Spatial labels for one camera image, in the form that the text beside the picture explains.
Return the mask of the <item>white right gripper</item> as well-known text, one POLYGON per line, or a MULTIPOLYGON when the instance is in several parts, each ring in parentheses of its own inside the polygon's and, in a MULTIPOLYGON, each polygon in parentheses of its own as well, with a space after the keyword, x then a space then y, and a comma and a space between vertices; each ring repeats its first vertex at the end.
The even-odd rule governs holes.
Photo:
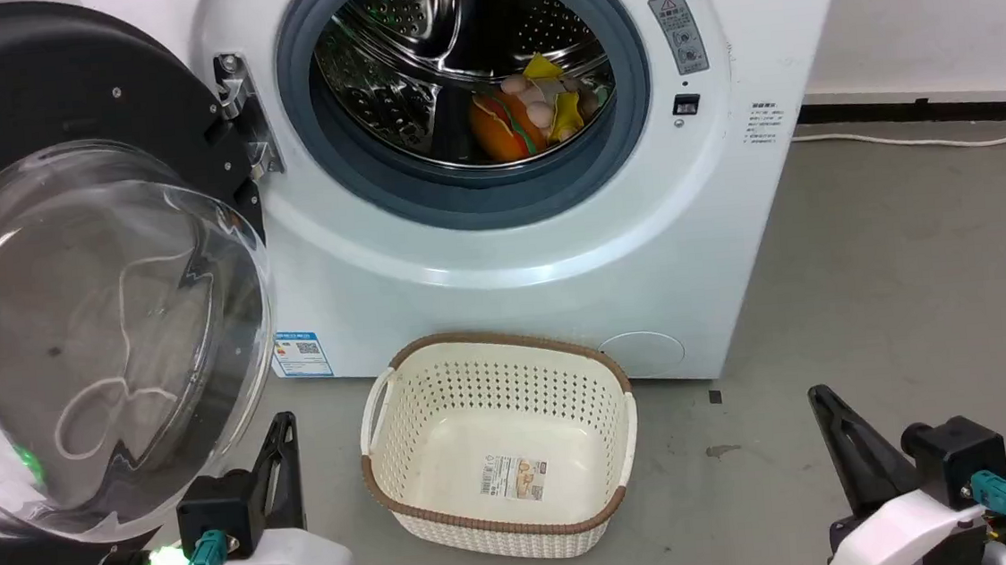
POLYGON ((953 509, 917 491, 914 464, 827 384, 807 396, 850 512, 873 514, 829 565, 1006 565, 1006 476, 976 472, 961 491, 967 507, 953 509))

